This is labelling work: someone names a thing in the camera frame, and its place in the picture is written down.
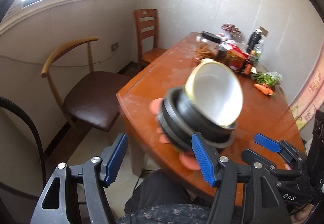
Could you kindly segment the person's right hand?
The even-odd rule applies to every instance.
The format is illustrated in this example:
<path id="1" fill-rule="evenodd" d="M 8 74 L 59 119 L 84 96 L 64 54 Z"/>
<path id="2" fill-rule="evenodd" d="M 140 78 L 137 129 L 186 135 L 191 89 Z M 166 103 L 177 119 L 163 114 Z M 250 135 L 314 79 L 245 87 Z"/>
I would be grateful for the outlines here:
<path id="1" fill-rule="evenodd" d="M 302 207 L 296 207 L 296 213 L 291 216 L 291 220 L 293 224 L 301 224 L 306 221 L 308 216 L 310 215 L 312 211 L 313 205 L 307 204 Z"/>

